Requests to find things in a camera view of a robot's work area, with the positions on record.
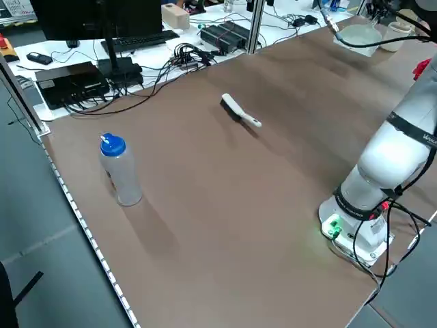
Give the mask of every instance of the brush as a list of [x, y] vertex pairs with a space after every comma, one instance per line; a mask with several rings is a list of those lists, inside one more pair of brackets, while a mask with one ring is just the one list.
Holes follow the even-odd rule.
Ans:
[[243, 111], [243, 108], [231, 97], [230, 94], [223, 94], [221, 96], [220, 105], [226, 110], [226, 112], [231, 116], [235, 122], [241, 122], [241, 120], [246, 121], [257, 128], [262, 126], [261, 122], [250, 116], [248, 113]]

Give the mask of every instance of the desk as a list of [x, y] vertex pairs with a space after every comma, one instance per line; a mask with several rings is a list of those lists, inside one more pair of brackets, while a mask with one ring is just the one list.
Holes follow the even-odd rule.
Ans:
[[[434, 52], [406, 42], [365, 58], [320, 29], [188, 75], [132, 111], [52, 122], [44, 144], [135, 322], [347, 325], [374, 284], [331, 253], [317, 209]], [[233, 122], [219, 105], [225, 92], [263, 127]], [[132, 146], [144, 192], [136, 206], [121, 208], [109, 191], [98, 162], [104, 131]], [[429, 217], [436, 180], [433, 168], [401, 202]], [[396, 258], [414, 231], [392, 220]]]
[[[234, 5], [234, 12], [239, 13], [240, 15], [243, 15], [247, 17], [248, 20], [241, 20], [243, 19], [241, 16], [238, 16], [236, 14], [231, 15], [228, 19], [229, 20], [236, 20], [236, 23], [242, 25], [243, 27], [250, 28], [251, 26], [251, 13], [246, 11], [246, 6], [242, 5], [242, 2], [237, 2]], [[310, 3], [312, 1], [305, 0], [305, 1], [289, 1], [289, 0], [279, 0], [276, 1], [275, 6], [277, 9], [278, 15], [282, 16], [285, 14], [312, 14], [319, 18], [322, 25], [323, 19], [321, 17], [321, 14], [318, 11], [312, 10], [310, 8]], [[212, 7], [206, 8], [207, 12], [205, 14], [195, 15], [192, 16], [193, 21], [215, 21], [217, 19], [224, 18], [226, 16], [229, 16], [228, 13], [225, 13], [223, 11], [222, 5], [216, 5]], [[269, 14], [274, 14], [273, 8], [266, 6], [265, 11]], [[341, 21], [343, 19], [346, 19], [350, 17], [347, 13], [334, 13], [333, 17], [336, 21]], [[267, 14], [263, 17], [263, 24], [270, 25], [270, 26], [276, 26], [276, 27], [267, 27], [263, 26], [261, 29], [261, 34], [263, 35], [264, 39], [267, 42], [267, 45], [271, 45], [275, 40], [288, 37], [293, 34], [294, 30], [282, 30], [278, 27], [285, 28], [287, 27], [287, 24], [283, 22], [282, 20], [269, 16]], [[200, 37], [198, 36], [199, 30], [197, 28], [198, 23], [191, 23], [191, 28], [182, 31], [182, 30], [176, 30], [176, 32], [181, 36], [181, 38], [177, 39], [176, 41], [168, 42], [167, 44], [162, 44], [159, 46], [153, 46], [150, 48], [144, 48], [139, 49], [132, 55], [132, 61], [134, 63], [138, 63], [142, 66], [149, 66], [153, 68], [160, 68], [163, 66], [163, 64], [172, 56], [172, 51], [174, 49], [174, 42], [176, 44], [182, 43], [182, 42], [189, 42], [196, 46], [199, 46], [203, 50], [213, 50], [215, 49], [213, 46], [210, 46], [209, 44], [205, 44], [203, 46], [200, 46]], [[313, 29], [317, 29], [318, 25], [314, 26], [306, 26], [302, 27], [299, 31], [299, 33], [306, 33], [308, 31], [311, 31]], [[18, 56], [20, 57], [20, 61], [18, 62], [12, 62], [10, 63], [10, 68], [12, 72], [15, 75], [23, 75], [24, 77], [28, 77], [30, 79], [35, 80], [35, 72], [23, 70], [22, 68], [16, 67], [17, 65], [24, 66], [26, 68], [43, 68], [43, 69], [49, 69], [49, 68], [56, 68], [61, 66], [67, 66], [72, 64], [78, 64], [82, 62], [88, 62], [91, 60], [93, 64], [96, 64], [96, 60], [93, 60], [95, 58], [98, 59], [104, 59], [108, 58], [108, 55], [102, 48], [100, 44], [101, 40], [84, 40], [81, 41], [81, 45], [77, 49], [72, 49], [70, 52], [66, 53], [65, 55], [59, 54], [59, 53], [53, 53], [53, 57], [60, 61], [64, 62], [66, 61], [71, 54], [75, 51], [80, 51], [83, 54], [75, 53], [66, 63], [59, 63], [54, 61], [49, 66], [43, 66], [39, 65], [37, 63], [34, 63], [32, 61], [28, 61], [26, 58], [26, 54], [35, 51], [37, 53], [42, 53], [45, 55], [51, 55], [53, 51], [59, 51], [60, 53], [65, 53], [68, 51], [68, 48], [66, 46], [66, 43], [64, 41], [46, 41], [46, 42], [40, 42], [36, 44], [30, 44], [28, 46], [21, 46], [16, 48], [16, 52], [18, 53]], [[260, 42], [263, 44], [263, 46], [266, 46], [264, 43], [264, 40], [260, 38]], [[236, 51], [235, 53], [225, 56], [225, 57], [217, 57], [216, 60], [218, 62], [223, 62], [225, 60], [234, 58], [238, 55], [241, 55], [244, 53], [244, 51]], [[129, 52], [124, 53], [124, 56], [130, 55]], [[144, 76], [144, 85], [150, 85], [156, 80], [157, 71], [156, 70], [150, 70], [147, 68], [143, 68], [142, 72]], [[178, 77], [179, 75], [183, 74], [181, 70], [174, 70], [172, 73], [170, 73], [168, 79], [173, 79]], [[132, 88], [129, 88], [129, 92], [135, 92], [140, 90], [141, 87], [135, 86]], [[51, 121], [56, 118], [63, 117], [65, 115], [68, 115], [69, 113], [64, 109], [58, 109], [51, 111], [48, 109], [46, 105], [38, 106], [35, 108], [35, 111], [39, 115], [41, 120]]]

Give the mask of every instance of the white brush handle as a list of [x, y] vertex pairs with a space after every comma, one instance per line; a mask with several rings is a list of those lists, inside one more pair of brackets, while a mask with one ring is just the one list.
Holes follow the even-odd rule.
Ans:
[[260, 128], [262, 126], [262, 123], [259, 120], [255, 119], [254, 117], [243, 111], [243, 108], [241, 108], [240, 105], [237, 104], [237, 102], [231, 97], [230, 94], [223, 94], [221, 98], [227, 103], [229, 108], [235, 114], [240, 116], [243, 120], [245, 120], [249, 124], [252, 124], [253, 126], [256, 126], [257, 128]]

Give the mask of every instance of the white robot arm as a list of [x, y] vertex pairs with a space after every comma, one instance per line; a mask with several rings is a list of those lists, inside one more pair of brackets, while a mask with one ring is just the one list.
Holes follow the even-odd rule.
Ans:
[[[414, 5], [436, 21], [437, 1], [416, 0]], [[356, 255], [369, 267], [386, 249], [382, 210], [387, 207], [378, 207], [389, 191], [407, 181], [427, 161], [431, 149], [437, 146], [436, 127], [437, 55], [372, 137], [348, 177], [319, 208], [323, 233], [332, 238], [340, 227], [336, 243], [352, 256], [356, 238]]]

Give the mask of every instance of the plastic bottle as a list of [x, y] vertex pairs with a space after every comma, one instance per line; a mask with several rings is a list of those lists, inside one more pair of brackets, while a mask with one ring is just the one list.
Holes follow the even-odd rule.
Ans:
[[232, 12], [234, 8], [234, 0], [225, 0], [223, 3], [223, 10], [225, 12]]
[[118, 204], [132, 206], [143, 197], [135, 161], [123, 138], [110, 133], [100, 136], [100, 162], [115, 187]]

